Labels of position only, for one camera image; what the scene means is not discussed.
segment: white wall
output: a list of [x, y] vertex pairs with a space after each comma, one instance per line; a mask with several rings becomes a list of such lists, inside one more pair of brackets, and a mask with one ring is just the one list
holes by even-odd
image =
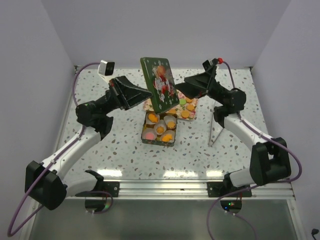
[[24, 194], [27, 164], [53, 150], [73, 72], [40, 0], [0, 1], [0, 239]]
[[292, 185], [309, 239], [320, 229], [319, 9], [319, 0], [292, 0], [253, 67], [270, 133], [285, 138], [302, 162]]
[[140, 66], [166, 57], [201, 67], [223, 57], [253, 66], [290, 0], [42, 0], [72, 62]]

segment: terrazzo surface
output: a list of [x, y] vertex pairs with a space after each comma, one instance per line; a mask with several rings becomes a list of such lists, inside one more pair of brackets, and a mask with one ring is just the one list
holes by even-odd
[[[172, 69], [175, 83], [184, 77], [203, 72], [202, 69]], [[233, 69], [235, 85], [245, 91], [247, 101], [242, 115], [263, 132], [267, 132], [257, 93], [249, 69]], [[116, 69], [114, 76], [125, 75], [132, 83], [146, 88], [141, 69]], [[231, 80], [226, 69], [219, 69], [216, 76], [227, 89]], [[108, 84], [97, 74], [97, 70], [84, 70], [76, 86], [79, 103], [100, 98]], [[249, 167], [251, 152], [233, 133], [224, 129], [213, 146], [215, 125], [211, 127], [214, 101], [209, 97], [199, 99], [196, 119], [179, 119], [173, 147], [144, 144], [141, 131], [145, 118], [143, 104], [128, 110], [117, 109], [113, 116], [112, 130], [103, 141], [87, 151], [72, 167], [65, 182], [85, 178], [91, 169], [105, 179], [122, 180], [208, 180], [223, 179], [224, 174]], [[72, 102], [60, 147], [81, 128], [76, 121], [75, 104]]]

